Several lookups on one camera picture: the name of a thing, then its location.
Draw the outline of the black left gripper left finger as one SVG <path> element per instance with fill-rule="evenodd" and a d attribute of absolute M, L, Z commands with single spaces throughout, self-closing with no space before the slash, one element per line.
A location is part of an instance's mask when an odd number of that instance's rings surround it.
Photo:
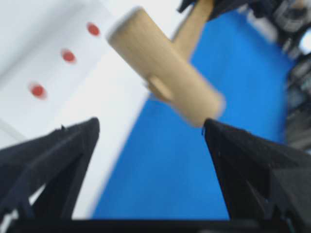
<path fill-rule="evenodd" d="M 99 138 L 93 117 L 0 151 L 0 215 L 70 219 Z"/>

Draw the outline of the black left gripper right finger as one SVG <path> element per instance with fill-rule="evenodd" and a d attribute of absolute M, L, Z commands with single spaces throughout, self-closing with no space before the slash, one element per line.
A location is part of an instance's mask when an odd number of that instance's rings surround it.
<path fill-rule="evenodd" d="M 275 209 L 311 218 L 311 157 L 213 119 L 204 123 L 231 218 L 270 218 Z"/>

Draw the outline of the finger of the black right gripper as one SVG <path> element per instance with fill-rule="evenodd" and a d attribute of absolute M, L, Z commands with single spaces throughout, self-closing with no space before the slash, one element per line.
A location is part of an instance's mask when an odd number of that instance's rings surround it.
<path fill-rule="evenodd" d="M 226 12 L 235 10 L 236 8 L 239 8 L 244 4 L 245 4 L 244 0 L 215 0 L 213 10 L 208 20 L 213 20 L 216 17 Z"/>
<path fill-rule="evenodd" d="M 177 11 L 179 13 L 183 13 L 186 9 L 189 9 L 189 12 L 193 10 L 193 8 L 196 6 L 198 0 L 182 0 L 179 4 Z"/>

